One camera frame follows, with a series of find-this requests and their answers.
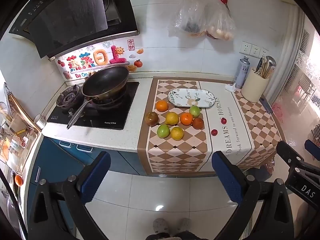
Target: stove knob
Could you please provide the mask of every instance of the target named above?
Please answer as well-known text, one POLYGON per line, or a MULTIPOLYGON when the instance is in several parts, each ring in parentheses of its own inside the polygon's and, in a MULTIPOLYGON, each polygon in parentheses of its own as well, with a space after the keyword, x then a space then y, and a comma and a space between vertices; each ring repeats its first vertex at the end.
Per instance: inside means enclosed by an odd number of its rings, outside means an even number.
POLYGON ((70 108, 68 113, 69 113, 69 115, 73 116, 73 114, 74 114, 73 108, 70 108))

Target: metal screw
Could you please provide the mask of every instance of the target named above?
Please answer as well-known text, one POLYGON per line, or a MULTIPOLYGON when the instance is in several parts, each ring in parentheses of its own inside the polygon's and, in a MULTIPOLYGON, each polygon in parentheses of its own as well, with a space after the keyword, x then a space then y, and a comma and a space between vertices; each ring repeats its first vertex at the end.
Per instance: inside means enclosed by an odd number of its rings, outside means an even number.
POLYGON ((46 182, 47 182, 47 181, 46 181, 45 179, 41 179, 41 180, 39 181, 39 184, 40 184, 40 185, 44 185, 46 182))
POLYGON ((277 183, 278 183, 279 185, 282 185, 284 182, 283 182, 282 179, 277 179, 277 183))
POLYGON ((71 176, 69 176, 68 180, 71 181, 71 182, 73 182, 73 181, 76 180, 76 178, 77 178, 76 175, 71 175, 71 176))
POLYGON ((255 180, 255 177, 252 176, 252 175, 247 175, 246 178, 247 178, 248 181, 254 181, 255 180))

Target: cabinet handle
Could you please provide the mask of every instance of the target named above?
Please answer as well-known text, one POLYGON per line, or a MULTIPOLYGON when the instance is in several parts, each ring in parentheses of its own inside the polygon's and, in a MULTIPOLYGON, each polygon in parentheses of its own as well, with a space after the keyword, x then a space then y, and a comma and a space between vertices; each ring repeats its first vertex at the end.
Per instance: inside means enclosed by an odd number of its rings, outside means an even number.
POLYGON ((37 172, 37 176, 36 176, 35 182, 38 182, 38 180, 39 180, 40 171, 41 171, 41 168, 40 168, 40 166, 38 166, 38 172, 37 172))
POLYGON ((76 149, 77 149, 78 151, 80 151, 80 152, 90 153, 90 152, 92 152, 92 150, 93 150, 93 147, 91 147, 91 150, 90 150, 90 151, 87 151, 87 150, 79 149, 78 146, 79 146, 79 145, 77 144, 76 149))
POLYGON ((61 141, 59 141, 59 145, 60 145, 61 147, 65 147, 65 148, 71 148, 71 143, 67 146, 67 145, 61 144, 61 141))

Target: cherry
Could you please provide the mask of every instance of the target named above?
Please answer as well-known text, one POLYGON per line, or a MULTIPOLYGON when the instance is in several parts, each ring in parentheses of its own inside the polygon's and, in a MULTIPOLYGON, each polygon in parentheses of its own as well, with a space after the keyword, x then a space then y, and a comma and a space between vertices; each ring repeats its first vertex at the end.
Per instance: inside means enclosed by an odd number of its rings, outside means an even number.
POLYGON ((211 135, 216 136, 217 134, 218 134, 218 130, 213 129, 213 130, 211 131, 211 135))

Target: shoe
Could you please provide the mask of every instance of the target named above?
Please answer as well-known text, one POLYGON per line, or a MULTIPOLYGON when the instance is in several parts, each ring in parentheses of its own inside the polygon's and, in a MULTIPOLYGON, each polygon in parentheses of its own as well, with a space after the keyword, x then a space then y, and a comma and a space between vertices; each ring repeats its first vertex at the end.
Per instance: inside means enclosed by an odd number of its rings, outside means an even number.
POLYGON ((157 218, 155 221, 153 221, 153 230, 156 234, 169 233, 167 221, 165 221, 163 218, 157 218))
POLYGON ((178 233, 184 232, 184 231, 189 231, 191 226, 191 220, 189 218, 183 218, 179 221, 178 224, 178 233))

